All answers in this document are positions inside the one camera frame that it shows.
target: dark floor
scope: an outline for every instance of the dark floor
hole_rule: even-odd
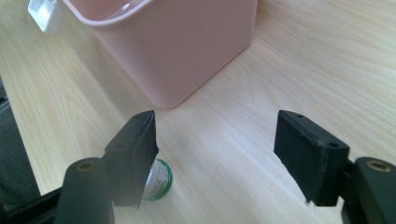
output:
[[[0,201],[11,210],[39,197],[3,82],[0,79]]]

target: wooden table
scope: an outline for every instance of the wooden table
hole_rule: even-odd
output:
[[[27,5],[0,2],[0,75],[43,194],[149,109],[174,184],[117,208],[117,223],[341,223],[343,201],[306,205],[273,153],[279,109],[342,139],[352,161],[396,163],[394,2],[260,0],[251,45],[173,109],[150,103],[69,11],[46,35]]]

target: light wood grain surface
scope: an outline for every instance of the light wood grain surface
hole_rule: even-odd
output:
[[[352,161],[396,163],[394,1],[260,0],[251,45],[166,110],[69,11],[61,30],[45,35],[27,5],[0,2],[0,75],[43,194],[149,109],[174,184],[137,211],[117,208],[117,223],[341,223],[343,201],[305,204],[273,153],[279,109],[342,139]]]

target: small bottle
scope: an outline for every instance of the small bottle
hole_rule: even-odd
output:
[[[161,199],[172,186],[172,171],[165,161],[156,159],[148,175],[143,199],[154,201]]]

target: pink plastic container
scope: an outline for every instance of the pink plastic container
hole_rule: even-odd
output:
[[[64,0],[161,107],[173,107],[248,46],[257,0]]]

